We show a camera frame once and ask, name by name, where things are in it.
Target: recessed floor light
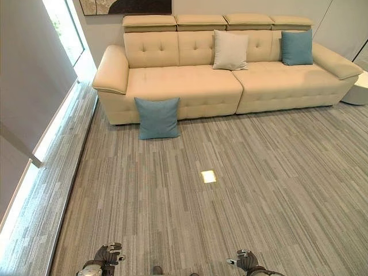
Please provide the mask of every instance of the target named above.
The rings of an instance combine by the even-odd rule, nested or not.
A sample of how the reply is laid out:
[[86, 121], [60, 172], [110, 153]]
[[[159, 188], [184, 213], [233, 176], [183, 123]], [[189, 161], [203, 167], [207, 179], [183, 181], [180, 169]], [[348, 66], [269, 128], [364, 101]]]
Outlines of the recessed floor light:
[[212, 182], [216, 182], [216, 176], [214, 175], [214, 172], [211, 171], [201, 171], [202, 177], [203, 177], [203, 181], [205, 183], [212, 183]]

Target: white side table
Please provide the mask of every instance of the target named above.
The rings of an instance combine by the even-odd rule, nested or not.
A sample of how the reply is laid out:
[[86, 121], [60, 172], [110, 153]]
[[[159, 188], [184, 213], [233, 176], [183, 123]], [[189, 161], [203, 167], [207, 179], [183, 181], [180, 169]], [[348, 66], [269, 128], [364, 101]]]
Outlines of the white side table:
[[368, 72], [359, 75], [359, 79], [341, 101], [352, 105], [368, 104]]

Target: sofa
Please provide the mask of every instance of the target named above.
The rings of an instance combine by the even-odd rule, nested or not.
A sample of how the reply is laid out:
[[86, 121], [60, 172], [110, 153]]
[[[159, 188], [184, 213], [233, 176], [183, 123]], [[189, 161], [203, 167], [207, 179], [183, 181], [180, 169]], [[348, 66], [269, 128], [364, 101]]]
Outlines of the sofa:
[[[281, 62], [281, 32], [311, 20], [264, 14], [125, 16], [124, 45], [107, 47], [93, 87], [112, 125], [139, 122], [134, 98], [179, 97], [178, 119], [338, 103], [362, 70], [313, 43], [313, 64]], [[247, 70], [214, 70], [214, 30], [248, 35]]]

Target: artwork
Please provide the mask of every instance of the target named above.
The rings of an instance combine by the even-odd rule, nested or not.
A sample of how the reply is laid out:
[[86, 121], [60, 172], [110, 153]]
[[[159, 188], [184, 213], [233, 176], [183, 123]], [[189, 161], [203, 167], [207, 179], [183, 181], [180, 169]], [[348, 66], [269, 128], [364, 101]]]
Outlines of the artwork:
[[85, 16], [171, 14], [171, 0], [79, 0]]

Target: pillow on floor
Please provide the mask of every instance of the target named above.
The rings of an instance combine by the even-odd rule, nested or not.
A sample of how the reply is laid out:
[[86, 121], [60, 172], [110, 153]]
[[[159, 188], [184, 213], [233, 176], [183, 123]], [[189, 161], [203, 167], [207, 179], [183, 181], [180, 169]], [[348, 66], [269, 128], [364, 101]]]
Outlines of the pillow on floor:
[[214, 30], [213, 69], [247, 69], [248, 36]]
[[146, 101], [134, 98], [139, 112], [139, 139], [178, 137], [179, 98], [167, 101]]
[[306, 32], [281, 32], [282, 62], [285, 65], [313, 64], [312, 30]]

